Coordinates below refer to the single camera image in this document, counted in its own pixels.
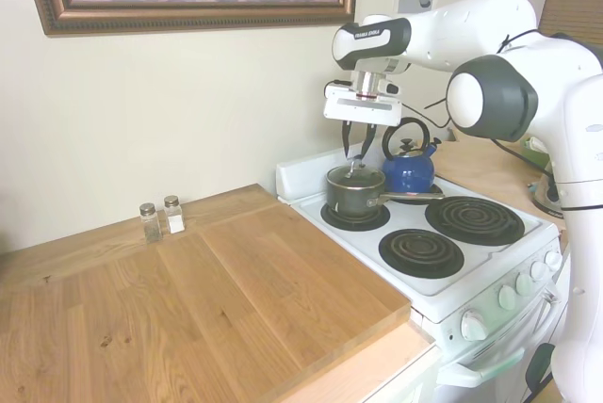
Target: blue kettle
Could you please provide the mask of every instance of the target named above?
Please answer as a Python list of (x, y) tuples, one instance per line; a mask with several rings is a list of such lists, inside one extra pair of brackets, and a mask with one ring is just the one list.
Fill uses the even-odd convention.
[[(423, 132), (423, 144), (418, 149), (413, 149), (411, 139), (403, 139), (401, 151), (393, 155), (389, 149), (389, 142), (398, 129), (409, 123), (415, 123)], [(385, 174), (385, 190), (390, 193), (429, 193), (432, 189), (435, 169), (430, 157), (441, 144), (438, 138), (430, 143), (430, 131), (424, 122), (415, 118), (404, 118), (397, 127), (389, 127), (383, 135), (383, 173)]]

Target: kitchen counter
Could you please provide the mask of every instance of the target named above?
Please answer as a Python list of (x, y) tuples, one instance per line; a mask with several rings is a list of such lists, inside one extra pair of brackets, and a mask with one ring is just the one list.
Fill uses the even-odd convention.
[(0, 257), (6, 402), (359, 401), (432, 344), (409, 300), (257, 185)]
[[(457, 140), (443, 142), (432, 156), (438, 176), (494, 200), (506, 203), (565, 231), (565, 222), (536, 208), (528, 185), (538, 182), (541, 173), (518, 158), (502, 151), (489, 139), (454, 132)], [(518, 144), (504, 144), (518, 150)]]
[(562, 403), (563, 399), (555, 381), (550, 381), (543, 391), (534, 398), (533, 403)]

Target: wall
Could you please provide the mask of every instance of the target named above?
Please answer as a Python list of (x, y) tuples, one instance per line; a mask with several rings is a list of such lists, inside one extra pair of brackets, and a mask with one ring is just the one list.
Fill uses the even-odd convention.
[[(393, 6), (358, 0), (358, 17)], [(48, 39), (33, 0), (0, 11), (0, 249), (131, 218), (170, 193), (273, 189), (277, 162), (340, 144), (321, 116), (324, 83), (346, 76), (334, 26)], [(398, 78), (414, 106), (447, 81)]]

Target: stove knob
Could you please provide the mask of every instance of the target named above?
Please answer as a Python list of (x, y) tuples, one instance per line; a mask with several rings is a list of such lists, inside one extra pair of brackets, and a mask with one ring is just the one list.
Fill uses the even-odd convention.
[(562, 267), (562, 262), (563, 262), (563, 256), (559, 252), (556, 252), (555, 250), (553, 250), (552, 252), (549, 252), (545, 256), (545, 263), (553, 271), (558, 271), (559, 268)]
[(517, 293), (522, 297), (529, 297), (534, 291), (534, 282), (530, 276), (527, 274), (520, 274), (517, 276), (517, 281), (515, 282), (515, 288), (517, 289)]
[(503, 285), (498, 292), (498, 304), (505, 311), (512, 311), (517, 302), (517, 294), (509, 285)]
[(483, 323), (481, 315), (475, 311), (465, 312), (461, 321), (461, 334), (469, 342), (485, 340), (488, 337), (488, 329)]
[(531, 278), (535, 281), (541, 281), (548, 274), (548, 266), (543, 264), (542, 262), (534, 262), (531, 264), (530, 275)]

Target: gold frame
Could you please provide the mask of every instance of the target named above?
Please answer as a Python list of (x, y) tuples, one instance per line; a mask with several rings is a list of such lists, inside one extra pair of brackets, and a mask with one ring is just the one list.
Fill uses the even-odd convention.
[(343, 24), (356, 0), (337, 3), (118, 3), (36, 0), (44, 33), (106, 34), (303, 24)]

